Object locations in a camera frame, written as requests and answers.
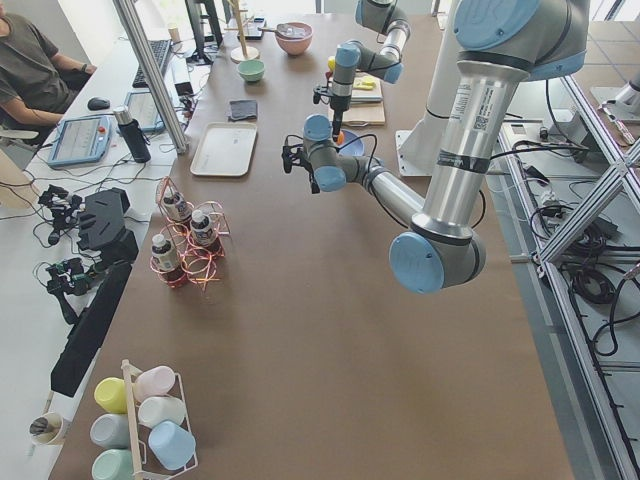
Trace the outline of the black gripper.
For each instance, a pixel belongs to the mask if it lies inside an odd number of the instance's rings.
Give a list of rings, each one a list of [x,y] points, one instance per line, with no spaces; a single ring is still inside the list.
[[[332,129],[340,130],[343,114],[349,110],[352,98],[351,84],[330,84],[314,88],[313,103],[318,104],[322,98],[329,99],[329,106],[333,110]]]
[[[285,174],[290,174],[293,167],[302,167],[305,162],[303,145],[284,145],[281,150],[281,158]],[[320,193],[320,188],[315,181],[311,182],[311,192],[313,194]]]

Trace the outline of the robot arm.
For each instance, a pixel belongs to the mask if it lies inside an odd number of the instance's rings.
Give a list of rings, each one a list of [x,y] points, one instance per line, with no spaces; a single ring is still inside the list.
[[[452,60],[460,80],[425,196],[376,157],[344,155],[337,146],[356,73],[397,81],[411,31],[407,16],[392,1],[360,2],[356,20],[382,34],[383,46],[376,52],[356,40],[338,46],[331,82],[314,91],[316,98],[328,99],[333,115],[306,119],[300,143],[282,148],[283,168],[305,169],[317,193],[360,184],[405,223],[407,231],[390,245],[389,262],[406,289],[425,294],[464,284],[485,263],[470,217],[514,93],[523,82],[563,77],[583,66],[589,5],[461,1],[453,6],[447,31],[460,48]]]
[[[332,138],[340,133],[343,115],[351,106],[356,72],[368,73],[384,82],[395,84],[403,72],[402,51],[410,38],[408,16],[396,1],[359,1],[355,12],[356,22],[364,28],[385,36],[378,52],[367,48],[358,40],[338,45],[334,56],[334,68],[325,86],[314,89],[313,102],[323,97],[329,99],[333,110]]]

